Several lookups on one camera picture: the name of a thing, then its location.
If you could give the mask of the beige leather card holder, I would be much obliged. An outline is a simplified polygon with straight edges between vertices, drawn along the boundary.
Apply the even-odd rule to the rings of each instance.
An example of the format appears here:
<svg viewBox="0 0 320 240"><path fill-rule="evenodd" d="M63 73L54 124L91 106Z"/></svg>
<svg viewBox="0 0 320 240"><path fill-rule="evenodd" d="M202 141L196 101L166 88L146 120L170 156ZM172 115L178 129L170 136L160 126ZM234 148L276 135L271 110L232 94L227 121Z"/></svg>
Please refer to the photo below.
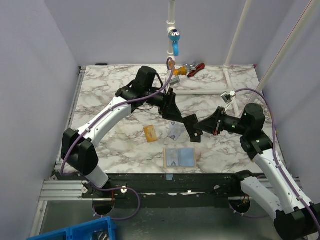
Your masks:
<svg viewBox="0 0 320 240"><path fill-rule="evenodd" d="M178 149L179 150L179 166L168 167L166 163L166 150ZM163 166L167 169L193 169L196 167L197 151L195 148L183 147L183 148L165 148L163 150Z"/></svg>

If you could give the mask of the silver VIP card top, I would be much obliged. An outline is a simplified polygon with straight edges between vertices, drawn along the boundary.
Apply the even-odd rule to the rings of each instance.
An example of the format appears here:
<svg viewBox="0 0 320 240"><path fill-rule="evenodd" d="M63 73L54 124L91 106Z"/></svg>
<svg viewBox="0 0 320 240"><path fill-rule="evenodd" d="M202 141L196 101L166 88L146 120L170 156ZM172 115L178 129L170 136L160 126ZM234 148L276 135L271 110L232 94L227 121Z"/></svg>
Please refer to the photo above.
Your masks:
<svg viewBox="0 0 320 240"><path fill-rule="evenodd" d="M168 148L166 150L165 158L166 165L168 167L178 167L179 166L179 150L176 148Z"/></svg>

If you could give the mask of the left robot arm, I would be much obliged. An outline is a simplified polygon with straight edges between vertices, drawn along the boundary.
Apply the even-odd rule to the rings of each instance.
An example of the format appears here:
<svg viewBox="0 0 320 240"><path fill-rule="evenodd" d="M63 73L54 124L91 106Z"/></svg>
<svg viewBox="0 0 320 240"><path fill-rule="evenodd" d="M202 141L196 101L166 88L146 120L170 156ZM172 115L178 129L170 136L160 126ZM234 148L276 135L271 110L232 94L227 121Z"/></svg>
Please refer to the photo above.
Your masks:
<svg viewBox="0 0 320 240"><path fill-rule="evenodd" d="M169 121L182 123L183 117L176 104L172 88L165 91L166 83L160 88L153 87L157 71L142 66L128 85L120 88L115 97L96 117L76 130L68 128L62 136L61 170L68 164L94 184L93 191L101 198L111 191L108 175L99 167L96 147L105 135L122 119L139 107L149 104L158 108L159 115Z"/></svg>

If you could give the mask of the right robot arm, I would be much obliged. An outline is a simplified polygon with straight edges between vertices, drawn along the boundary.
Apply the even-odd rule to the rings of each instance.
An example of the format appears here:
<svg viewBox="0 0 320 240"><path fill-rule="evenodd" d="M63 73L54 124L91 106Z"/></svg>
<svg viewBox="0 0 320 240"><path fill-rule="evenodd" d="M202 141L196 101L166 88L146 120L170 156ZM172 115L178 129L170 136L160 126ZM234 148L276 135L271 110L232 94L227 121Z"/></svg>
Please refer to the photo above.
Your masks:
<svg viewBox="0 0 320 240"><path fill-rule="evenodd" d="M280 161L275 143L265 134L263 108L255 103L245 106L240 118L229 116L223 107L194 124L194 128L214 136L222 131L239 134L242 149L259 166L272 191L250 171L234 174L230 191L253 198L273 220L274 228L283 240L297 240L320 231L320 206L302 191L285 164Z"/></svg>

